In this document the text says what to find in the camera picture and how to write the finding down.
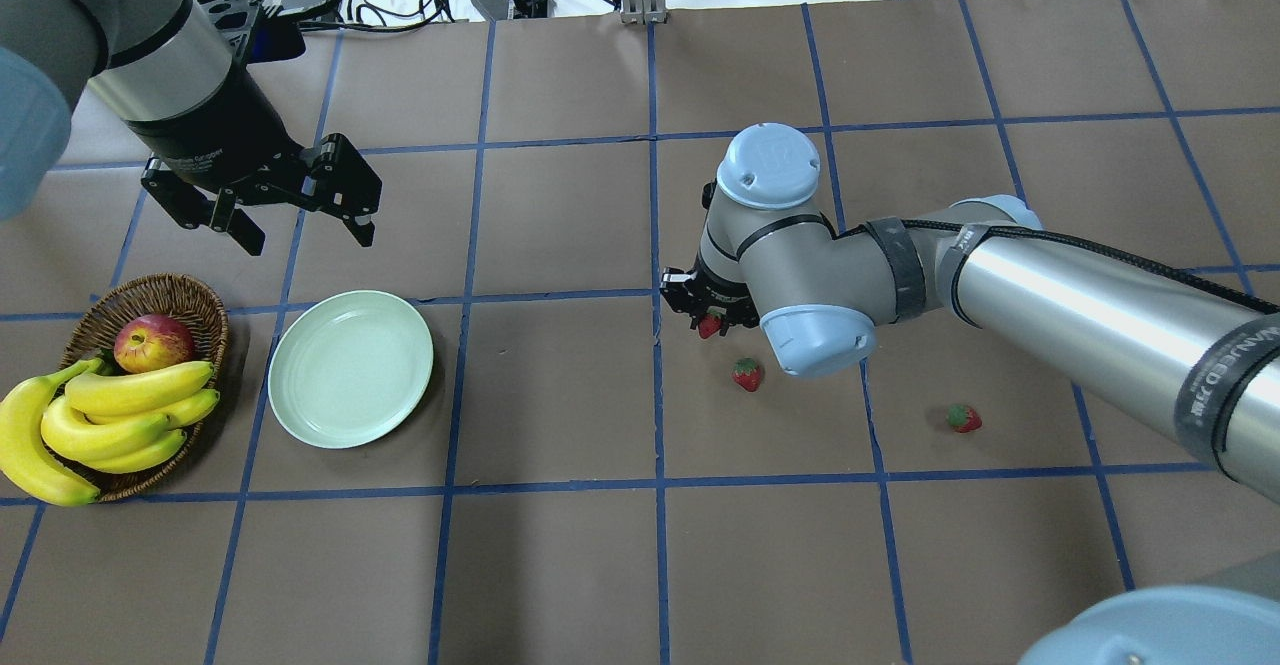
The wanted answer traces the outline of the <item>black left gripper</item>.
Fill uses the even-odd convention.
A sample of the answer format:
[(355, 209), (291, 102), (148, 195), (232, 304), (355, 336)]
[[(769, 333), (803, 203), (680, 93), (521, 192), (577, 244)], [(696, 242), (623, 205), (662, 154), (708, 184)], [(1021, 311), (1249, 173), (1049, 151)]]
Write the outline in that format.
[[(154, 155), (142, 171), (143, 191), (179, 228), (209, 228), (230, 237), (247, 254), (262, 254), (265, 233), (241, 208), (236, 191), (225, 187), (266, 169), (269, 185), (301, 191), (302, 179), (292, 174), (301, 164), (302, 146), (250, 72), (229, 72), (214, 95), (188, 113), (160, 121), (127, 116), (125, 127)], [(308, 196), (314, 211), (340, 220), (357, 244), (369, 249), (381, 178), (342, 133), (306, 150), (305, 164), (314, 182)]]

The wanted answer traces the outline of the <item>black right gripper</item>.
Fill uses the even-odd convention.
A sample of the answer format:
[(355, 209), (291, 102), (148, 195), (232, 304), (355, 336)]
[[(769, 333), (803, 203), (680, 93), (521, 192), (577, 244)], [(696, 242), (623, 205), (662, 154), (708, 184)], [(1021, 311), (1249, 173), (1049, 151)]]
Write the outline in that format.
[(687, 315), (692, 331), (698, 318), (708, 313), (721, 315), (721, 331), (731, 331), (732, 327), (753, 329), (760, 324), (762, 317), (749, 286), (719, 278), (700, 263), (691, 270), (663, 269), (659, 292), (669, 309)]

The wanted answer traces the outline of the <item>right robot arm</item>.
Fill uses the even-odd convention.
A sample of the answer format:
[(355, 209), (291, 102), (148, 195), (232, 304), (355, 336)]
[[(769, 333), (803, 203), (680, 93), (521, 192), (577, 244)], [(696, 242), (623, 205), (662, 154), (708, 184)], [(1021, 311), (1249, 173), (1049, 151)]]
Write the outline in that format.
[(701, 191), (695, 263), (657, 270), (655, 295), (695, 331), (759, 327), (800, 379), (864, 366), (877, 326), (951, 311), (1276, 500), (1276, 304), (1046, 231), (1011, 194), (837, 231), (820, 168), (786, 124), (733, 136)]

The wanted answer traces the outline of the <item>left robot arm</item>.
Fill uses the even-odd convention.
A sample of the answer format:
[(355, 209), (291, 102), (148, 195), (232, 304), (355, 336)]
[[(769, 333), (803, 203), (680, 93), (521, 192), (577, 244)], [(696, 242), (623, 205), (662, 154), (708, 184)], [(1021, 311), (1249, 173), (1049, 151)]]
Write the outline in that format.
[(260, 254), (247, 210), (293, 205), (371, 246), (381, 182), (346, 136), (298, 145), (248, 72), (305, 50), (340, 0), (1, 0), (3, 217), (35, 199), (91, 91), (150, 150), (141, 182), (180, 228)]

